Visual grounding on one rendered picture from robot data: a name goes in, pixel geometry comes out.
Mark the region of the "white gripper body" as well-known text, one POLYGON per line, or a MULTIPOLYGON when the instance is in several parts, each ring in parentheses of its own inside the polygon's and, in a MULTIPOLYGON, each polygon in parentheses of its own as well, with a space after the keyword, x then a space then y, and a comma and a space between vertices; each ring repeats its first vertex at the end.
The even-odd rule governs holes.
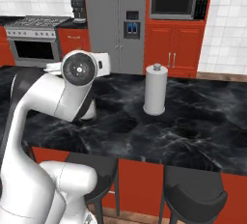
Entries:
POLYGON ((46 65, 44 69, 45 72, 51 73, 53 75, 61 75, 62 74, 62 63, 49 63, 46 65))

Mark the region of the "red island counter base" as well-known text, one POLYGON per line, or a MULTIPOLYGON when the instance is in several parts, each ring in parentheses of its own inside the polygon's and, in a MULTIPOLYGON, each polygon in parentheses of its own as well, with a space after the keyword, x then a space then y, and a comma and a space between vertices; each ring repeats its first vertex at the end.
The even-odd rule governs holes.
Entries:
POLYGON ((96 154, 119 160, 120 208, 157 216, 163 168, 173 165, 221 174, 229 197, 215 224, 247 224, 247 149, 212 144, 126 145, 102 150, 34 149, 37 161, 64 161, 70 154, 96 154))

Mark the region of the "steel range with oven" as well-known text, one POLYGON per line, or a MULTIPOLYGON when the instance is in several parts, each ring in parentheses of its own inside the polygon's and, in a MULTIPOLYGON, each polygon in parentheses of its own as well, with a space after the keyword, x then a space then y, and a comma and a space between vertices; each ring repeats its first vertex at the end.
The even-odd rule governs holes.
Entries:
POLYGON ((15 64, 45 68, 61 61, 57 26, 68 16, 27 15, 5 25, 15 64))

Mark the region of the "red base cupboard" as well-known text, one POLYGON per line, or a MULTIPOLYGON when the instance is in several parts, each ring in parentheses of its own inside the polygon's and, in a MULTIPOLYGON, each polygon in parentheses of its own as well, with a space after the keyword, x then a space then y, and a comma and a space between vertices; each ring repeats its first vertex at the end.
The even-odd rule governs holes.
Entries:
POLYGON ((0 68, 3 66, 14 66, 14 56, 7 40, 5 28, 0 26, 0 68))
POLYGON ((75 49, 89 51, 90 38, 86 23, 74 23, 72 18, 57 26, 62 56, 75 49))

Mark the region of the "black coffee machine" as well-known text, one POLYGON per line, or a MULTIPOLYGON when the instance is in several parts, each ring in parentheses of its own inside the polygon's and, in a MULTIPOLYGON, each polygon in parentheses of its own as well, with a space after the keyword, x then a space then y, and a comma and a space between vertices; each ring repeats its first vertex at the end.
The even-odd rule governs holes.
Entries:
POLYGON ((85 0, 70 0, 72 12, 74 14, 74 23, 85 23, 87 21, 86 15, 86 1, 85 0))

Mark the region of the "grey steel fridge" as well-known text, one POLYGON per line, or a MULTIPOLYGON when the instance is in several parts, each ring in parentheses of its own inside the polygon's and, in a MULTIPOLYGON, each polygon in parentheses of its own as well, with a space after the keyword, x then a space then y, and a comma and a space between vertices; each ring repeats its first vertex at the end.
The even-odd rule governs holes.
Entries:
POLYGON ((86 0, 91 50, 107 52, 111 70, 142 74, 146 0, 86 0))

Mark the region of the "white paper towel roll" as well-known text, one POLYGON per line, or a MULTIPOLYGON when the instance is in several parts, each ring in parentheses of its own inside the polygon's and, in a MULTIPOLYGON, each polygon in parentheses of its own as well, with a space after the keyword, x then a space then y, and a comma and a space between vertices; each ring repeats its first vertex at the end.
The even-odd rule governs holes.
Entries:
POLYGON ((159 116, 165 111, 168 70, 159 63, 146 68, 144 111, 159 116))

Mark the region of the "dark grey bar stool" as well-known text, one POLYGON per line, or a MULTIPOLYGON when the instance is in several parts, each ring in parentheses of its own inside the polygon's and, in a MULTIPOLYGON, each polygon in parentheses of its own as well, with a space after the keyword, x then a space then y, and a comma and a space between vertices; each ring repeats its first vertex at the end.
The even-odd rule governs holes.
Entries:
POLYGON ((213 224, 225 207, 228 192, 216 172, 164 166, 158 224, 164 205, 170 210, 169 224, 213 224))
POLYGON ((97 172, 96 188, 85 195, 86 205, 93 204, 96 210, 98 224, 103 223, 102 199, 114 186, 116 214, 120 215, 120 192, 119 192, 119 161, 113 157, 70 153, 66 162, 84 164, 94 168, 97 172))

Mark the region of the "tall red cupboard unit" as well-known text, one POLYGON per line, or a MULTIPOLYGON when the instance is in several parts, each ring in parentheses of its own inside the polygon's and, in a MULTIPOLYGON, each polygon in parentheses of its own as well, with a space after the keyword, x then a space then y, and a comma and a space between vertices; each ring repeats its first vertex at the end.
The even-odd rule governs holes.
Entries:
POLYGON ((151 17, 151 0, 147 0, 144 68, 160 63, 168 68, 169 76, 195 78, 209 4, 210 0, 203 3, 205 17, 202 19, 154 19, 151 17))

